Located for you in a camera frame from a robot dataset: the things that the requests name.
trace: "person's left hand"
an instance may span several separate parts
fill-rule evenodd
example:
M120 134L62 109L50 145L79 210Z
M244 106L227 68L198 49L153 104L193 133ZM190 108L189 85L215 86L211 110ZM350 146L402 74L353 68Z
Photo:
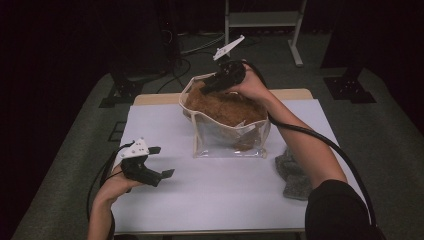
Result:
M112 177L107 179L103 186L100 188L95 200L108 201L110 204L112 204L119 196L128 192L129 189L142 185L140 182L126 178L122 172L121 164L117 165L113 169L111 176Z

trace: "fabric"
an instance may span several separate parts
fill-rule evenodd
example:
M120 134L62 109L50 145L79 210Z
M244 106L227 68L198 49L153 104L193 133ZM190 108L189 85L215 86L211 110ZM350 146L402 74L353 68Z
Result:
M379 239L369 224L366 205L349 184L327 180L311 192L308 201L308 240Z
M290 151L286 150L283 155L275 158L278 174L286 181L283 196L306 201L312 191L309 178L297 164Z

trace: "white table surface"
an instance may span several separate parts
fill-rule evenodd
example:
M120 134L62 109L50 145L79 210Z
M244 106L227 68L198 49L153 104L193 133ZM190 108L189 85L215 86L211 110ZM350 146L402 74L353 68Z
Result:
M337 143L318 100L283 102L315 131ZM139 137L144 137L149 147L162 148L160 154L148 157L148 168L175 172L158 187L134 188L113 204L117 234L304 228L307 201L283 196L285 182L275 168L275 157L286 148L275 126L265 143L266 159L193 158L193 127L178 104L132 106L121 145ZM336 156L350 185L363 198L351 171Z

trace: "handheld controller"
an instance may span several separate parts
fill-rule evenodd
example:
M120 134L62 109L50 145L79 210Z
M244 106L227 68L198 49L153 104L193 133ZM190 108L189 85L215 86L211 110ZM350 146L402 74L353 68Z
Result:
M175 169L158 173L144 165L148 155L159 154L160 150L160 147L148 148L142 138L134 142L127 151L121 154L121 169L125 177L154 187L157 187L162 179L172 177Z
M231 49L244 40L241 35L239 39L229 43L223 48L218 48L213 60L217 61L220 71L203 80L205 86L200 89L203 94L214 91L222 91L234 85L240 84L246 76L246 69L241 61L231 61L227 55Z

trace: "dark curtain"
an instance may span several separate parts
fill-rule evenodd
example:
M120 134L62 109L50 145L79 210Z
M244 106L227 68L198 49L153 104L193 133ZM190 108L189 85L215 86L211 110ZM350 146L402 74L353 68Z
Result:
M107 73L85 1L2 1L1 239L10 239L76 115Z
M419 0L345 0L322 67L360 63L371 70L424 133L422 22Z

